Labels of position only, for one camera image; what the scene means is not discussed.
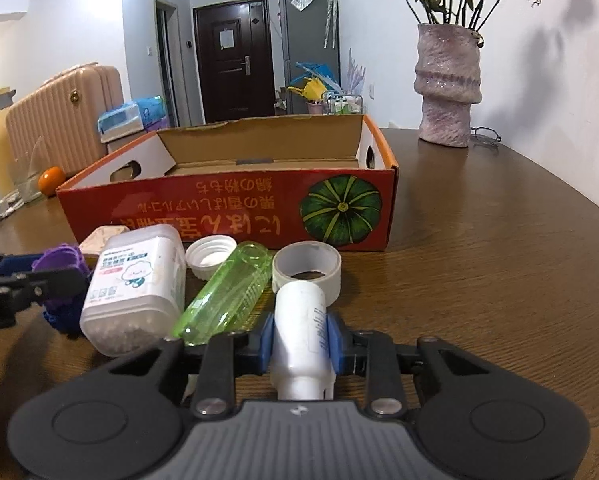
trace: pink textured vase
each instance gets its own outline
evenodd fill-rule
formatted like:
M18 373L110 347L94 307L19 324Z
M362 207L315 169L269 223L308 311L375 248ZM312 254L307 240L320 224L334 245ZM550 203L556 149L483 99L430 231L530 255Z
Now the pink textured vase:
M479 37L447 24L422 24L419 35L415 91L423 96L420 139L466 148L470 107L482 101Z

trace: pumpkin illustration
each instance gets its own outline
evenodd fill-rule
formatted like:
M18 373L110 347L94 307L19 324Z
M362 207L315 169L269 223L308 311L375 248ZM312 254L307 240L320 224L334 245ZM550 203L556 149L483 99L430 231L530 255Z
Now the pumpkin illustration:
M299 211L313 238L335 247L358 244L379 224L381 195L370 182L342 174L311 187Z

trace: door lock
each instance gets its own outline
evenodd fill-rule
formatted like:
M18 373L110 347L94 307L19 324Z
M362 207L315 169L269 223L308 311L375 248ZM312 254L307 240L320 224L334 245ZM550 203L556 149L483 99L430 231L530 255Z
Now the door lock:
M250 56L244 56L242 65L246 67L246 75L250 75Z

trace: suitcase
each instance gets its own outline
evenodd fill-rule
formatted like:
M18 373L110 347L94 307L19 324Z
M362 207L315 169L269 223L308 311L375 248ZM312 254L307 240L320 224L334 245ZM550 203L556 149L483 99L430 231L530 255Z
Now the suitcase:
M47 163L74 175L106 155L97 119L123 102L115 67L90 63L64 70L10 108L6 128L13 155L30 157L42 137Z

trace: door frame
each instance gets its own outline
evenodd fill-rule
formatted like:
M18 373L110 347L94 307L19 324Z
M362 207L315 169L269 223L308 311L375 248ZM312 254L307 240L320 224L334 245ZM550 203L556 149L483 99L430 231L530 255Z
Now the door frame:
M157 47L156 56L159 57L159 41L157 35L160 33L157 26L157 9L166 11L167 31L168 31L168 46L170 55L170 70L172 71L172 83L175 90L175 101L177 109L177 117L179 118L179 126L191 126L190 106L188 102L188 92L186 91L186 78L183 69L183 52L182 38L179 25L179 7L167 0L153 0L153 19L154 19L154 41ZM159 70L159 82L162 87L162 95L164 91L164 81Z
M268 8L268 0L232 0L230 2L221 2L219 4L211 4L201 7L195 7L192 11L192 26L195 29L195 64L197 65L198 81L199 81L199 99L201 100L201 111L203 114L204 122L206 122L206 103L204 101L204 81L207 73L204 73L204 67L199 62L199 27L198 27L198 14L202 10L214 9L219 7L229 7L233 5L241 4L252 4L255 2L261 2L263 5L263 21L264 30L266 34L266 50L268 51L268 59L270 60L270 77L272 83L272 95L275 95L275 65L272 60L272 38L270 36L270 10Z

